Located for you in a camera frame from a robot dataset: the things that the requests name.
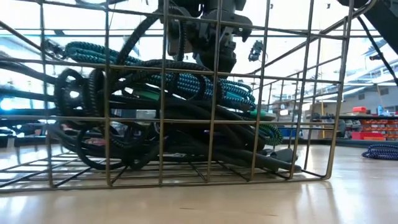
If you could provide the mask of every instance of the red storage bin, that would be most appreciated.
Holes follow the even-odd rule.
[[[381,133],[351,133],[351,136],[355,140],[373,140],[373,141],[385,141],[383,134]]]
[[[366,113],[366,107],[364,106],[357,106],[353,108],[354,113]]]

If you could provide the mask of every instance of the wire grid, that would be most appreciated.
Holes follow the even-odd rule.
[[[41,51],[41,60],[25,60],[19,58],[4,58],[0,60],[8,60],[13,62],[23,62],[23,63],[41,63],[43,66],[43,70],[45,73],[46,65],[63,65],[63,66],[76,66],[76,67],[91,67],[91,68],[102,68],[105,70],[106,77],[109,74],[110,69],[123,69],[123,70],[151,70],[157,71],[162,74],[162,84],[161,84],[161,101],[160,101],[160,110],[164,111],[165,108],[165,73],[166,72],[176,72],[176,70],[168,69],[165,67],[165,54],[166,54],[166,39],[167,39],[167,23],[164,23],[164,34],[163,34],[163,49],[162,49],[162,68],[147,68],[147,67],[135,67],[135,66],[120,66],[120,65],[111,65],[109,63],[109,12],[118,12],[125,14],[134,14],[134,15],[143,15],[143,16],[155,16],[163,18],[164,21],[168,19],[180,19],[186,21],[199,21],[196,18],[185,17],[185,16],[176,16],[168,14],[169,1],[164,1],[164,13],[163,14],[149,14],[143,12],[136,11],[127,11],[120,9],[111,9],[109,8],[109,2],[107,1],[105,6],[91,6],[91,5],[74,5],[74,4],[66,4],[62,2],[52,2],[52,1],[44,1],[44,0],[23,0],[26,2],[37,2],[40,5],[40,30],[41,30],[41,42],[42,45],[38,46],[31,42],[28,38],[19,34],[17,31],[9,27],[7,24],[0,21],[0,26],[10,33],[14,34],[16,37],[20,38],[24,42],[27,42],[29,45],[39,49]],[[349,13],[342,20],[336,22],[329,28],[320,31],[317,34],[311,33],[312,29],[312,16],[313,16],[313,8],[314,1],[310,0],[310,10],[308,15],[308,29],[305,32],[302,31],[294,31],[294,30],[283,30],[283,29],[275,29],[268,27],[269,24],[269,12],[270,12],[270,0],[267,0],[266,3],[266,19],[264,21],[264,27],[259,26],[248,26],[247,24],[237,24],[232,22],[223,22],[221,21],[221,5],[223,0],[218,0],[218,12],[217,12],[217,20],[200,20],[200,22],[209,22],[212,24],[216,24],[216,33],[220,33],[221,26],[236,26],[236,27],[247,27],[250,29],[257,29],[264,31],[263,38],[263,49],[262,49],[262,65],[261,68],[253,71],[252,74],[231,74],[231,73],[223,73],[217,72],[218,68],[218,57],[220,51],[220,45],[216,44],[216,53],[215,53],[215,71],[214,72],[200,72],[200,71],[192,71],[192,70],[178,70],[178,72],[182,73],[196,73],[202,75],[213,75],[213,107],[211,110],[211,120],[185,120],[185,119],[165,119],[164,113],[160,113],[160,119],[127,119],[127,118],[110,118],[109,117],[109,87],[107,86],[107,81],[105,80],[104,85],[104,100],[105,100],[105,110],[104,110],[104,118],[97,117],[51,117],[51,119],[55,120],[70,120],[70,121],[102,121],[105,123],[105,126],[110,126],[112,121],[141,121],[141,122],[158,122],[160,123],[160,150],[159,150],[159,162],[151,162],[143,170],[133,173],[127,173],[126,167],[118,170],[110,170],[110,164],[113,160],[109,157],[109,129],[105,128],[105,159],[97,159],[98,162],[102,162],[106,164],[106,170],[98,171],[92,170],[90,167],[87,167],[82,163],[82,161],[77,157],[76,154],[71,152],[64,152],[61,149],[61,153],[57,155],[53,155],[54,146],[50,144],[50,136],[46,135],[46,151],[47,158],[39,159],[36,161],[30,161],[21,163],[16,166],[8,167],[0,170],[2,174],[14,174],[8,179],[0,179],[0,192],[24,192],[30,190],[65,190],[65,189],[108,189],[108,188],[129,188],[129,187],[155,187],[155,186],[168,186],[168,185],[222,185],[222,184],[246,184],[246,183],[264,183],[264,182],[285,182],[288,181],[302,181],[302,180],[320,180],[320,179],[329,179],[331,177],[331,171],[333,166],[333,158],[335,153],[336,146],[336,132],[338,130],[338,120],[339,120],[339,112],[341,107],[341,99],[343,92],[343,83],[345,77],[345,66],[347,61],[347,53],[348,53],[348,44],[350,37],[350,29],[351,29],[351,21],[355,17],[360,16],[369,10],[377,0],[370,1],[367,5],[362,8],[354,11],[353,4],[354,1],[349,1]],[[49,60],[46,55],[46,51],[44,50],[44,40],[45,40],[45,23],[44,23],[44,4],[52,4],[64,7],[77,7],[84,9],[92,9],[92,10],[100,10],[105,12],[106,16],[106,24],[105,31],[106,37],[104,41],[104,45],[106,48],[106,64],[92,64],[92,63],[73,63],[73,62],[62,62],[59,60]],[[333,31],[336,28],[343,26],[343,35],[342,36],[331,36],[328,35],[329,32]],[[307,39],[305,42],[300,45],[292,48],[290,51],[282,54],[280,57],[277,57],[271,62],[265,63],[265,57],[267,52],[267,34],[268,31],[278,31],[284,32],[288,34],[296,34],[303,35]],[[342,51],[339,57],[331,58],[327,61],[320,63],[320,46],[321,39],[337,39],[342,42]],[[216,43],[219,42],[220,35],[216,36]],[[309,45],[318,40],[318,53],[317,53],[317,64],[308,67],[308,51]],[[296,72],[294,74],[288,75],[286,77],[273,77],[265,75],[264,69],[273,63],[282,60],[286,56],[302,49],[305,47],[305,57],[304,57],[304,65],[303,70],[300,72]],[[328,81],[328,80],[319,80],[318,79],[318,68],[326,63],[341,59],[341,69],[340,76],[338,81]],[[315,69],[315,79],[307,79],[307,71],[310,69]],[[260,75],[253,75],[256,72],[260,72]],[[316,95],[317,93],[317,83],[332,83],[338,85],[338,91],[333,93],[325,93],[324,95],[335,94],[337,93],[337,107],[336,107],[336,117],[335,123],[331,124],[330,128],[326,128],[328,130],[333,131],[333,137],[330,144],[330,150],[328,153],[327,159],[327,169],[325,174],[316,174],[314,172],[310,172],[307,170],[308,164],[308,155],[310,150],[310,136],[314,125],[318,123],[313,122],[313,118],[311,117],[310,122],[301,122],[301,119],[298,119],[296,122],[294,118],[290,122],[287,121],[279,121],[279,114],[277,115],[277,121],[260,121],[260,113],[261,110],[257,110],[257,116],[255,121],[225,121],[225,120],[215,120],[215,106],[216,106],[216,94],[217,91],[216,83],[218,81],[218,77],[220,76],[231,76],[231,77],[245,77],[245,78],[259,78],[259,98],[258,98],[258,107],[260,107],[262,102],[262,92],[264,91],[265,86],[269,86],[270,92],[268,97],[268,102],[266,104],[267,108],[270,105],[280,105],[282,103],[286,103],[288,101],[282,101],[282,93],[284,89],[284,82],[295,82],[295,99],[289,100],[289,102],[294,102],[294,108],[298,107],[298,117],[302,116],[302,106],[303,100],[306,98],[312,99],[312,104],[315,102],[315,98],[323,95]],[[275,80],[273,82],[269,82],[264,84],[264,80]],[[280,90],[280,100],[277,103],[270,103],[272,84],[276,82],[282,82],[282,87]],[[299,82],[301,86],[305,86],[306,82],[312,82],[314,85],[313,95],[310,97],[304,97],[304,87],[299,89]],[[47,95],[47,84],[44,83],[44,94]],[[46,110],[48,109],[47,101],[45,102]],[[45,114],[45,116],[17,116],[17,115],[8,115],[3,116],[2,118],[7,119],[49,119],[49,114]],[[186,164],[178,164],[173,162],[164,162],[164,124],[165,123],[192,123],[192,124],[200,124],[206,123],[210,124],[210,142],[208,149],[208,160],[207,162],[190,162]],[[224,162],[213,161],[212,160],[212,152],[213,152],[213,134],[215,124],[251,124],[256,127],[255,130],[255,142],[253,149],[253,157],[251,168],[242,168],[232,166],[230,164],[225,164]],[[290,129],[295,129],[295,138],[290,134],[289,137],[289,147],[293,144],[293,156],[290,170],[285,172],[271,172],[269,170],[260,170],[255,168],[255,152],[257,148],[258,135],[259,135],[259,125],[260,124],[278,124],[278,125],[288,125]],[[304,167],[301,174],[295,174],[294,165],[296,163],[296,154],[299,147],[299,132],[301,129],[304,129],[302,126],[309,126],[309,138],[308,143],[305,148],[305,161]],[[32,169],[26,169],[26,167],[41,167],[38,171]]]

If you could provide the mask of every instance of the window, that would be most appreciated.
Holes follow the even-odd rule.
[[[395,106],[387,106],[387,107],[385,107],[385,108],[383,108],[383,110],[385,111],[385,112],[395,112]]]
[[[388,94],[388,88],[384,88],[380,90],[380,95],[387,95]]]

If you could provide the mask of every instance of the coiled rope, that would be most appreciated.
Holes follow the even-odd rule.
[[[366,152],[362,153],[362,156],[369,159],[398,161],[398,146],[387,144],[371,145]]]
[[[65,47],[65,53],[67,57],[76,62],[104,64],[106,60],[105,48],[103,46],[87,42],[70,42]],[[116,64],[119,55],[119,52],[110,50],[110,64]],[[124,64],[130,66],[142,66],[144,62],[128,56]],[[196,70],[195,67],[198,67],[197,64],[193,63],[185,63],[185,66],[190,70]],[[174,76],[172,74],[166,74],[166,85],[171,85],[173,78]],[[207,77],[204,77],[204,79],[206,81],[204,100],[209,100],[213,96],[213,81]],[[145,77],[144,81],[148,84],[160,87],[161,80],[161,74],[156,73]],[[196,95],[199,92],[200,82],[197,77],[191,74],[181,73],[177,83],[177,90],[183,92],[184,95]],[[221,89],[224,91],[220,102],[221,105],[237,110],[242,109],[242,107],[254,108],[256,106],[255,98],[251,94],[252,90],[250,86],[225,79],[220,79],[220,83]]]

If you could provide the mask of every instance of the cable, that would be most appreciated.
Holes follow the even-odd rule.
[[[374,49],[376,50],[378,56],[383,61],[384,66],[386,66],[386,68],[388,69],[388,71],[390,72],[392,77],[394,78],[394,81],[395,81],[395,83],[396,83],[396,85],[398,87],[398,79],[396,77],[396,74],[395,74],[394,70],[389,65],[389,63],[387,62],[386,58],[383,56],[383,53],[380,51],[379,46],[377,46],[376,42],[374,41],[374,39],[372,37],[372,34],[370,33],[370,31],[369,31],[368,27],[366,26],[365,22],[362,20],[362,18],[360,16],[358,16],[358,21],[362,25],[363,29],[365,30],[365,33],[366,33],[367,37],[371,41],[371,43],[372,43]]]
[[[172,13],[181,13],[177,7],[171,5]],[[156,21],[152,17],[144,19],[137,29],[131,34],[120,52],[109,51],[109,61],[113,65],[129,65],[137,67],[161,68],[162,60],[142,61],[129,56],[130,51],[142,37],[147,29]],[[180,22],[180,46],[178,60],[166,60],[167,69],[209,71],[206,67],[195,63],[183,62],[185,28]],[[65,46],[64,58],[76,62],[104,64],[106,60],[105,48],[86,42],[70,42]],[[14,72],[23,73],[32,78],[46,80],[54,85],[52,96],[29,93],[19,90],[0,89],[0,95],[34,98],[54,102],[55,108],[49,111],[50,116],[104,116],[104,71],[100,68],[93,69],[90,74],[83,75],[71,68],[65,69],[57,78],[36,72],[25,65],[12,62],[0,62],[0,67]],[[213,97],[213,83],[204,75],[189,73],[165,74],[167,91],[164,117],[174,122],[165,123],[164,152],[167,156],[164,161],[195,162],[207,161],[208,143],[210,141],[209,124],[182,123],[187,120],[210,120],[211,99]],[[116,70],[111,69],[108,74],[110,88],[109,107],[121,110],[156,110],[159,118],[159,96],[162,76],[158,70],[153,72],[143,70]],[[255,99],[249,86],[225,79],[217,83],[217,105],[215,110],[216,120],[253,121],[250,111],[256,109]],[[78,93],[72,97],[71,92]],[[232,112],[229,109],[243,112]],[[0,114],[40,114],[37,110],[12,110],[0,111]],[[120,121],[125,127],[122,133],[112,126],[105,127],[99,121],[57,121],[50,125],[48,130],[65,146],[75,152],[88,166],[104,170],[103,164],[92,161],[90,157],[105,157],[104,146],[89,144],[89,138],[104,138],[105,129],[110,129],[109,144],[110,157],[119,159],[111,164],[111,169],[129,166],[132,170],[143,168],[150,161],[159,160],[159,124],[142,124],[131,121]],[[66,124],[73,131],[64,131],[62,124]],[[224,161],[237,166],[251,167],[253,158],[255,131],[249,124],[215,124],[213,160]],[[261,152],[264,146],[275,146],[282,142],[282,133],[277,127],[260,125],[256,152]],[[280,161],[273,157],[255,153],[256,167],[271,170],[290,169],[290,163]]]
[[[362,156],[369,159],[385,159],[398,161],[398,146],[387,144],[375,144],[369,146],[369,149],[362,153]]]

